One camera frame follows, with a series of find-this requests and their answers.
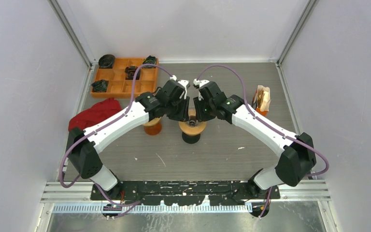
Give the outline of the orange glass carafe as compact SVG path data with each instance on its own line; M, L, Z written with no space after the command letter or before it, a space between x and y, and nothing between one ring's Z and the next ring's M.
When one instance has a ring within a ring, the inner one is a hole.
M157 135L162 130L161 118L154 118L153 120L143 124L144 132L148 135Z

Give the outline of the red cloth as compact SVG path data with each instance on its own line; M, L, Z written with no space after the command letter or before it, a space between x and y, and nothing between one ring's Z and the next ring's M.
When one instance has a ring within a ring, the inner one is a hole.
M70 119L68 131L71 131L73 128L83 130L85 128L94 126L120 112L121 110L122 107L118 100L115 100L114 98L105 99L94 104L90 108L83 110Z

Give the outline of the green coil top right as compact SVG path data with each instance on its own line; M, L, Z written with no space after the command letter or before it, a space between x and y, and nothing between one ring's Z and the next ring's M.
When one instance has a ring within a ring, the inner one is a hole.
M144 69L153 69L155 68L154 65L157 64L157 58L155 56L149 55L146 57L142 62L142 68Z

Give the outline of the red black carafe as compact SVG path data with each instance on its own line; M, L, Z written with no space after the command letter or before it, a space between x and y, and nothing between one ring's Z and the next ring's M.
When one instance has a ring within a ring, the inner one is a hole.
M182 139L187 144L195 144L200 140L200 134L188 135L188 134L182 132Z

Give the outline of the orange wooden compartment tray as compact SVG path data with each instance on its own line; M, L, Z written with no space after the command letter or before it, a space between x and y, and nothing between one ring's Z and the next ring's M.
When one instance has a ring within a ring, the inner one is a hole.
M99 68L96 72L95 81L105 80L108 82L104 92L95 92L91 89L94 98L119 98L129 99L132 91L132 80L127 79L125 68L129 66L142 65L145 58L116 58L111 69ZM142 68L140 79L136 80L134 96L137 97L144 92L153 92L157 87L158 69Z

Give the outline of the clear glass dripper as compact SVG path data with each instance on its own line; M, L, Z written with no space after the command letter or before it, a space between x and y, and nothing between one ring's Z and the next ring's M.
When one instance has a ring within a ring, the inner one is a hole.
M190 116L189 120L187 121L187 125L189 127L196 127L198 125L198 120L196 119L195 116Z

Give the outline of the green coil bottom left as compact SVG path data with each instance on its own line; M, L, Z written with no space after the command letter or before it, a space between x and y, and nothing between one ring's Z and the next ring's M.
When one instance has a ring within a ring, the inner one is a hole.
M97 80L91 84L92 92L104 93L108 89L108 84L109 84L108 80L104 80L104 79Z

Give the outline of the orange coffee filter box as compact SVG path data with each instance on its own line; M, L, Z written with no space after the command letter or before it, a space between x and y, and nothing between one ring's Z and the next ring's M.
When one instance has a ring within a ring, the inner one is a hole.
M258 85L251 106L262 116L266 116L271 103L271 91L269 87Z

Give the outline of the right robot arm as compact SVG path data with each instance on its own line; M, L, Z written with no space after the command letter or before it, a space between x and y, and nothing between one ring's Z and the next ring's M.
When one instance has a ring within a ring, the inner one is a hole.
M278 162L261 169L250 179L250 195L262 198L268 188L286 184L295 187L316 165L313 140L283 129L259 113L237 96L227 97L216 82L194 80L199 95L194 98L196 118L199 122L214 118L239 127L259 139L278 157Z

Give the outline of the green coil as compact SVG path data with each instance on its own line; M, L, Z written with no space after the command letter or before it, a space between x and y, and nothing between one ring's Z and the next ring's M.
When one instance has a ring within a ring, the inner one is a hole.
M149 55L146 57L142 62L142 68L144 69L153 69L155 68L154 65L157 64L157 58L155 56Z
M97 80L91 84L92 92L104 93L108 89L108 84L109 84L108 80L104 80L104 79Z

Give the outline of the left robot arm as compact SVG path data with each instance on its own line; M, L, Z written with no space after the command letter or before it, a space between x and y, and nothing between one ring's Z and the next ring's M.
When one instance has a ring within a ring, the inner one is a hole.
M188 118L190 98L187 80L170 78L156 93L140 94L128 107L103 122L70 132L73 143L66 151L67 158L83 179L90 179L109 199L117 199L122 192L118 178L102 163L99 154L114 140L137 126L155 118L167 116L172 120Z

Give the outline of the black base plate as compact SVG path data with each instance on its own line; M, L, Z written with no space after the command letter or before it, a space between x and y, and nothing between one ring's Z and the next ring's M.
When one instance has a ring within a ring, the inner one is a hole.
M140 201L143 205L197 206L208 199L210 206L243 205L250 200L263 201L267 192L254 193L247 181L124 181L118 193L109 198L125 204Z

